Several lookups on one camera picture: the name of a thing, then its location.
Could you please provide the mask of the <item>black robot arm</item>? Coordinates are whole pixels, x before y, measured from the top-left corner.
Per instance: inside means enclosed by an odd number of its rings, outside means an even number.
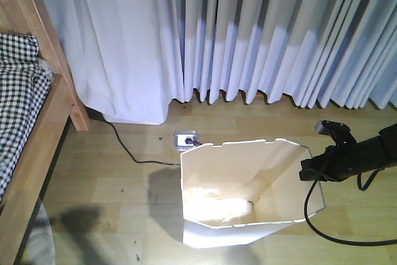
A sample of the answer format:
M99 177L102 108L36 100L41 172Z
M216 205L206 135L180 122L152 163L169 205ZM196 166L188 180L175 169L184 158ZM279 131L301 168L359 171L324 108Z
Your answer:
M350 128L342 123L320 120L315 129L320 135L329 135L336 144L328 146L321 155L301 161L299 177L302 181L341 182L351 176L396 164L395 124L361 142L356 142Z

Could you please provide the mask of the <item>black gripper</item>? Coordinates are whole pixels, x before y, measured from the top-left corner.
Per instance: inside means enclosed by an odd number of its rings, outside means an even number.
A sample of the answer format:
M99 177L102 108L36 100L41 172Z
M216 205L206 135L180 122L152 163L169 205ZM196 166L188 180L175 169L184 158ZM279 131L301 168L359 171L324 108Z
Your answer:
M341 182L351 176L360 174L358 145L326 147L324 152L325 168L321 175L324 162L316 158L300 161L301 170L299 178L301 181L315 181L321 176L324 182Z

